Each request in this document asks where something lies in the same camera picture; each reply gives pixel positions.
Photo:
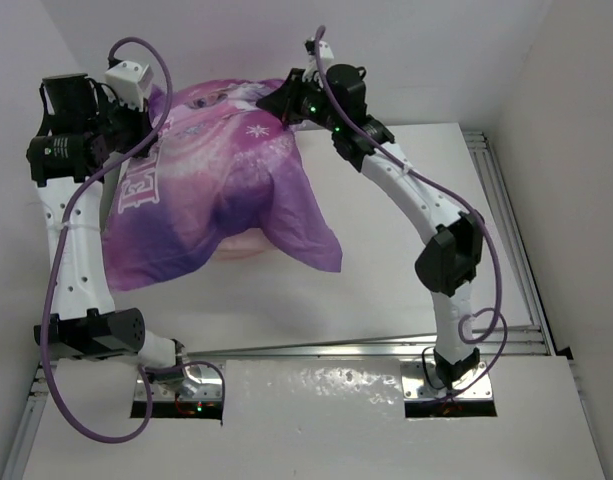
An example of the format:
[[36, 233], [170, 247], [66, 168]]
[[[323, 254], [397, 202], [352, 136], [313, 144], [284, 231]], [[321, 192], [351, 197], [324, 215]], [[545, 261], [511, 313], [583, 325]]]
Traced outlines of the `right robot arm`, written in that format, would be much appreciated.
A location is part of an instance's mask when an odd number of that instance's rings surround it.
[[331, 133], [337, 153], [395, 203], [418, 232], [424, 248], [415, 272], [430, 291], [437, 326], [434, 360], [445, 387], [478, 365], [463, 319], [472, 314], [471, 283], [481, 260], [483, 234], [477, 217], [412, 175], [394, 134], [367, 112], [365, 70], [330, 67], [322, 87], [294, 68], [283, 84], [257, 100], [261, 110], [288, 127], [310, 121]]

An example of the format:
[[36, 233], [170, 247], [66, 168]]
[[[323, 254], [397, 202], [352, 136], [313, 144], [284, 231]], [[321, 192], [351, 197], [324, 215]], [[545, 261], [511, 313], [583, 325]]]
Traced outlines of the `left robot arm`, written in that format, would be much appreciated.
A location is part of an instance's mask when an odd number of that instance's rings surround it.
[[51, 274], [34, 336], [43, 359], [132, 360], [146, 369], [175, 365], [176, 344], [150, 332], [142, 313], [116, 308], [107, 283], [100, 206], [105, 162], [143, 155], [154, 142], [149, 76], [107, 72], [43, 79], [43, 118], [27, 149], [44, 209]]

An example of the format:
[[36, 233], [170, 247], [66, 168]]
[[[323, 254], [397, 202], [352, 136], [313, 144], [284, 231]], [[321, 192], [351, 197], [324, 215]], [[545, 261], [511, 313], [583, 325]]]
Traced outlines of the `pink purple pillowcase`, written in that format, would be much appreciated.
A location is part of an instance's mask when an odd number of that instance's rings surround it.
[[337, 273], [342, 249], [304, 171], [294, 132], [259, 109], [277, 79], [223, 79], [167, 97], [154, 87], [160, 130], [130, 160], [102, 235], [109, 287], [126, 292], [201, 268], [253, 230], [303, 264]]

